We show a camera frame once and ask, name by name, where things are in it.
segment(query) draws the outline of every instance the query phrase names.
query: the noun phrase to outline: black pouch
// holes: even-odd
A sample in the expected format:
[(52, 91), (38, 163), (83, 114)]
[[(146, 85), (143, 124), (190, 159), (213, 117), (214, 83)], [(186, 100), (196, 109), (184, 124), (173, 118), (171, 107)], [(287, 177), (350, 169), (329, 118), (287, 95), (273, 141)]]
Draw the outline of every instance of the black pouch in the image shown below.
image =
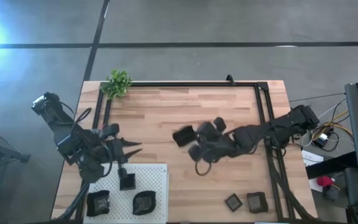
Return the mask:
[(86, 198), (86, 210), (87, 217), (95, 217), (102, 214), (108, 214), (110, 212), (110, 191), (101, 190), (95, 193), (89, 193)]
[(248, 193), (247, 202), (249, 206), (249, 212), (256, 214), (260, 212), (267, 212), (269, 206), (267, 205), (266, 196), (263, 192)]
[(134, 215), (145, 215), (155, 209), (155, 192), (151, 190), (139, 192), (132, 203)]

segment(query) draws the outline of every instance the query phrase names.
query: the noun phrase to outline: black bracket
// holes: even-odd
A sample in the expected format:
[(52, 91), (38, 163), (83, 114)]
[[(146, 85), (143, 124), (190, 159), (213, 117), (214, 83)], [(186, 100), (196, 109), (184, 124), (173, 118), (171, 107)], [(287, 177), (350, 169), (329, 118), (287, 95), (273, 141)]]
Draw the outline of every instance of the black bracket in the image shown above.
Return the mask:
[(230, 81), (231, 85), (236, 85), (236, 83), (231, 75), (227, 75), (226, 81)]
[(267, 82), (257, 82), (259, 88), (263, 89), (264, 91), (269, 91), (269, 85)]

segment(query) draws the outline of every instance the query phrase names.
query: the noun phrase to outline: small black box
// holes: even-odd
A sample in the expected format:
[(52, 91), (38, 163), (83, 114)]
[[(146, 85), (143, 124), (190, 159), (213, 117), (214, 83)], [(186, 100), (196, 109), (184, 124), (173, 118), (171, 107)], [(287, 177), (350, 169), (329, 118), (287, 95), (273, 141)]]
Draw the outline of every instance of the small black box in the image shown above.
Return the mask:
[(242, 202), (236, 194), (232, 194), (228, 199), (224, 201), (232, 212), (235, 212), (242, 206)]
[(266, 196), (263, 192), (248, 193), (247, 202), (250, 213), (256, 214), (260, 212), (267, 212), (269, 210)]

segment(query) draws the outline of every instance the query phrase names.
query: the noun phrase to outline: red object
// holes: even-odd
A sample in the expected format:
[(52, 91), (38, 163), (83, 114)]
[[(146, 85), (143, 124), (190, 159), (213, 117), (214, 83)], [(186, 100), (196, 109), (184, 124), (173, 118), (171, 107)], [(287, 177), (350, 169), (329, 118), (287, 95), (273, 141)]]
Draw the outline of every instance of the red object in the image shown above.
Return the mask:
[(331, 180), (331, 178), (327, 176), (317, 177), (317, 184), (322, 187), (330, 186), (333, 183), (334, 183), (333, 180)]

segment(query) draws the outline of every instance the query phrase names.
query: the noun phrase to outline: yellow wire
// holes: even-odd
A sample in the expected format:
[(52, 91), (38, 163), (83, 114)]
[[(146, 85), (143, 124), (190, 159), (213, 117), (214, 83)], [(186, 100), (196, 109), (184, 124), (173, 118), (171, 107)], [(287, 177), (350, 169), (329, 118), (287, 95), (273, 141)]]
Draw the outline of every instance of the yellow wire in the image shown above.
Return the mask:
[(345, 112), (341, 113), (340, 115), (336, 116), (336, 117), (333, 119), (333, 121), (336, 120), (336, 119), (338, 119), (338, 118), (340, 118), (341, 116), (344, 116), (347, 112), (349, 112), (349, 111), (345, 111)]
[[(325, 130), (326, 130), (328, 127), (334, 126), (334, 127), (336, 127), (336, 128), (341, 128), (342, 130), (344, 130), (345, 132), (347, 132), (348, 134), (350, 134), (351, 136), (353, 136), (353, 133), (352, 133), (351, 131), (349, 131), (347, 128), (341, 126), (340, 124), (333, 124), (333, 121), (334, 121), (334, 120), (340, 118), (341, 116), (344, 116), (344, 115), (345, 115), (346, 113), (348, 113), (348, 112), (349, 112), (349, 111), (345, 111), (345, 112), (343, 112), (343, 113), (337, 115), (332, 121), (322, 124), (322, 126), (324, 127), (324, 129), (323, 129), (322, 131), (320, 131), (319, 133), (324, 133)], [(313, 134), (311, 135), (311, 138), (312, 138), (313, 140), (316, 140), (316, 139), (317, 139), (316, 133), (313, 133)]]

